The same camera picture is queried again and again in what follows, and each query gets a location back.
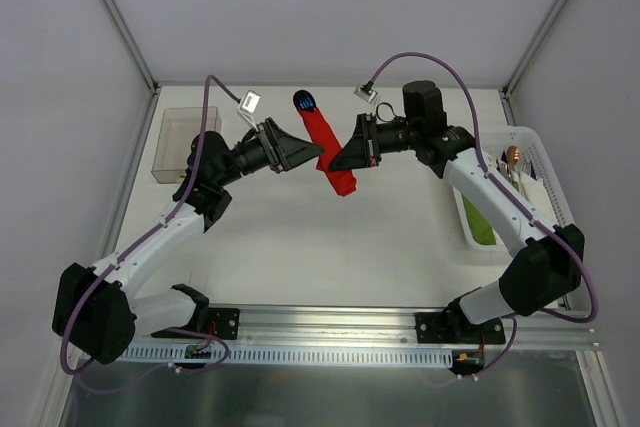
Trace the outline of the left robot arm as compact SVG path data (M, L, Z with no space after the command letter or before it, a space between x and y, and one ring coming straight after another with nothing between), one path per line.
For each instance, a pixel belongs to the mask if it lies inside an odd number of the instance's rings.
M155 223L140 237L89 267L74 263L61 274L52 329L70 346L103 365L119 358L133 339L178 328L197 337L208 330L208 298L185 284L163 294L139 292L182 244L220 220L232 196L227 185L260 169L281 174L323 154L268 118L234 147L202 131L192 141L186 177Z

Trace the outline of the white plastic basket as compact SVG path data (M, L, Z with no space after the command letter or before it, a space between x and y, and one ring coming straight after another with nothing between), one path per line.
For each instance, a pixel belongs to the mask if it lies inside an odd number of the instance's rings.
M556 220L539 213L523 196L521 203L547 226L565 227L574 222L570 208L562 191L543 143L537 133L526 127L501 127L481 133L483 155L492 172L496 170L496 160L509 146L520 149L522 162L528 162L536 173L534 179L541 180L553 206ZM453 189L462 229L467 244L482 252L508 253L514 256L530 234L539 231L529 224L526 217L484 177L481 168L474 165L467 173L456 167L447 180ZM465 196L495 229L502 243L497 246L482 246L476 243L470 233L462 202Z

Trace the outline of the clear plastic box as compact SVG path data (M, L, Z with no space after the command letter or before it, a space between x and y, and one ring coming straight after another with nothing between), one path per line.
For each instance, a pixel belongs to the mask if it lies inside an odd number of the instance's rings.
M151 174L159 184L180 184L191 143L201 129L201 107L168 108L161 119Z

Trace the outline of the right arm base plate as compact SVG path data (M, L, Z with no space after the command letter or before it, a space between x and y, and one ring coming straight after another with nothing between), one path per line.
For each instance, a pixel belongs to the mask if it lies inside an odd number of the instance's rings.
M492 319L471 324L461 315L447 311L417 312L414 314L415 332L420 344L485 344L506 343L503 323Z

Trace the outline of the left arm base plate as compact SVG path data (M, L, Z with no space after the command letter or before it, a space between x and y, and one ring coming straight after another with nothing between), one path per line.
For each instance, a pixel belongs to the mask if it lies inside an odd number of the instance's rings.
M202 333L222 340L236 340L240 327L241 311L231 307L209 307Z

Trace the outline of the copper spoon in basket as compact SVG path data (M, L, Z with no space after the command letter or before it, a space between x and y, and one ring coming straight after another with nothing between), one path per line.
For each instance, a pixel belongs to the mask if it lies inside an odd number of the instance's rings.
M515 170L518 167L520 161L520 149L517 146L509 146L505 152L507 166L511 170Z

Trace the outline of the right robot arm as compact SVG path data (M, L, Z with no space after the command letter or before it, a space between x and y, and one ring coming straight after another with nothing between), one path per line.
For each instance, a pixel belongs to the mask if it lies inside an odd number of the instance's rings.
M440 89L432 81L402 88L404 114L380 122L360 114L351 139L332 160L333 171L377 166L386 153L411 150L417 160L467 198L498 233L512 260L501 277L452 301L445 310L449 334L459 342L480 335L484 323L529 316L575 291L584 236L559 226L490 169L477 139L447 121Z

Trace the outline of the left green napkin roll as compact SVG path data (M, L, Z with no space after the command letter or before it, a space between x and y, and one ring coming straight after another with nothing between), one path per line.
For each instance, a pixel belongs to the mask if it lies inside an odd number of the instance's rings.
M481 212L465 196L462 196L462 202L473 240L482 246L500 245L502 239Z

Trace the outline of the red paper napkin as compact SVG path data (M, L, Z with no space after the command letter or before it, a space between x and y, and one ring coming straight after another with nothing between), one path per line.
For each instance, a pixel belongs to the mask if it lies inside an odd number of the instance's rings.
M316 169L325 174L328 182L338 196L346 197L354 193L356 191L357 181L350 170L330 170L331 162L341 151L341 144L321 111L316 108L313 112L299 110L298 113L311 141L324 149L324 153L321 154L317 160Z

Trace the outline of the right white napkin rolls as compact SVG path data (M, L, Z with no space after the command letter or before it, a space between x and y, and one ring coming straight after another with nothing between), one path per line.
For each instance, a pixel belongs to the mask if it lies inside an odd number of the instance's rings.
M556 215L548 196L547 190L541 180L536 180L523 170L518 171L520 186L524 196L536 208L547 217L556 220Z

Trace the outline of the aluminium front rail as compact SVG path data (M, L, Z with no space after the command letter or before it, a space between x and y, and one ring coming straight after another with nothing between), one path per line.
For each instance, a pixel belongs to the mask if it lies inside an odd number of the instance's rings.
M329 307L240 305L239 326L230 342L239 345L323 347L413 347L415 316L439 313L426 307ZM544 313L517 319L514 350L599 351L589 324L574 324Z

